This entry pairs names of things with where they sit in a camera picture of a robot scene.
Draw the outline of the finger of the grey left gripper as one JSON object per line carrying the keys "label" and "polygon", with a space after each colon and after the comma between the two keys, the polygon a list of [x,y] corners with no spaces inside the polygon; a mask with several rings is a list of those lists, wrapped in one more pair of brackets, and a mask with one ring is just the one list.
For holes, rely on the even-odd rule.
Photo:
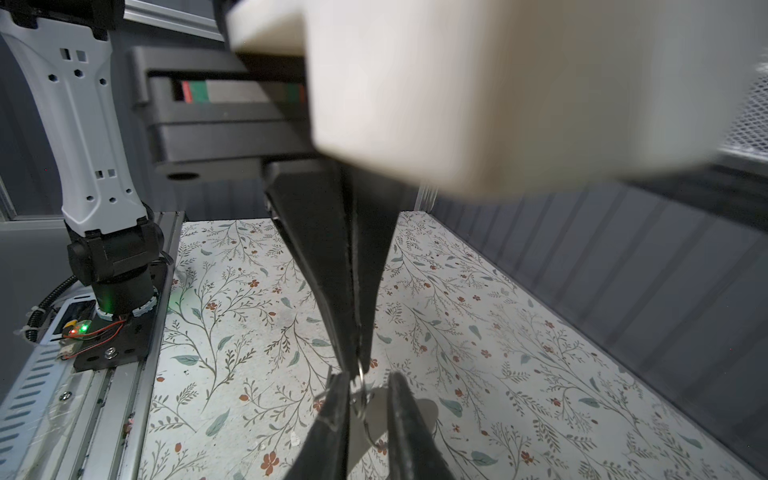
{"label": "finger of the grey left gripper", "polygon": [[358,327],[356,360],[370,368],[376,302],[397,220],[412,189],[404,183],[360,168],[344,169],[352,305]]}
{"label": "finger of the grey left gripper", "polygon": [[339,366],[358,368],[349,235],[339,169],[329,160],[262,167],[272,219],[317,302]]}

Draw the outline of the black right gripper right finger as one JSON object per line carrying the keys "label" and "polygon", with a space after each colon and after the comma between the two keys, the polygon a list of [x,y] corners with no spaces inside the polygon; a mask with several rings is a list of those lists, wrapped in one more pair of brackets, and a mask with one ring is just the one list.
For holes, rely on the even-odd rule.
{"label": "black right gripper right finger", "polygon": [[448,480],[450,472],[418,408],[406,377],[388,377],[387,429],[391,479]]}

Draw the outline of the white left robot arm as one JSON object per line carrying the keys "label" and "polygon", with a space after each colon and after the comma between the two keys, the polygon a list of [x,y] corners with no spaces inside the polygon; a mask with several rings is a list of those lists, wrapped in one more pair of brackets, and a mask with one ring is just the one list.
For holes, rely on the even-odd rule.
{"label": "white left robot arm", "polygon": [[[121,1],[5,1],[1,35],[32,92],[62,189],[74,277],[92,288],[100,323],[83,369],[149,321],[160,293],[152,266],[163,239],[135,191],[115,112],[110,36]],[[324,157],[310,139],[314,96],[194,103],[187,80],[274,81],[307,87],[300,57],[136,47],[135,106],[158,170],[172,180],[258,177],[272,220],[317,302],[340,368],[370,367],[383,269],[399,215],[398,183]]]}

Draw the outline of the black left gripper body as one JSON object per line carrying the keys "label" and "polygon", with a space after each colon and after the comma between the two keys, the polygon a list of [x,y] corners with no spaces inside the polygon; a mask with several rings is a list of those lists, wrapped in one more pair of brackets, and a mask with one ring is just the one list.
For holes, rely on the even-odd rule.
{"label": "black left gripper body", "polygon": [[134,110],[161,176],[257,178],[266,163],[317,158],[302,58],[134,47],[128,62]]}

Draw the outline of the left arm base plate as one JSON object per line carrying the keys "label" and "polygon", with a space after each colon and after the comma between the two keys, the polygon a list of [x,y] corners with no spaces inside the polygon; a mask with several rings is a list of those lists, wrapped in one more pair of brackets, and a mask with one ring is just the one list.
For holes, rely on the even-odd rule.
{"label": "left arm base plate", "polygon": [[91,307],[74,316],[75,323],[62,330],[59,358],[72,360],[78,372],[145,360],[153,343],[168,271],[169,265],[157,260],[142,272],[139,279],[151,282],[152,296],[133,308],[128,302],[141,296],[133,282],[126,290],[115,283],[96,283]]}

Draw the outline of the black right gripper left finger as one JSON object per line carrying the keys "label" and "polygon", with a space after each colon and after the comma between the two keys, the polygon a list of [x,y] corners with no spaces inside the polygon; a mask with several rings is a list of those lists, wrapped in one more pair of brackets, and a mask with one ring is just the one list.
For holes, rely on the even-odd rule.
{"label": "black right gripper left finger", "polygon": [[350,425],[350,375],[332,377],[325,402],[285,479],[346,479]]}

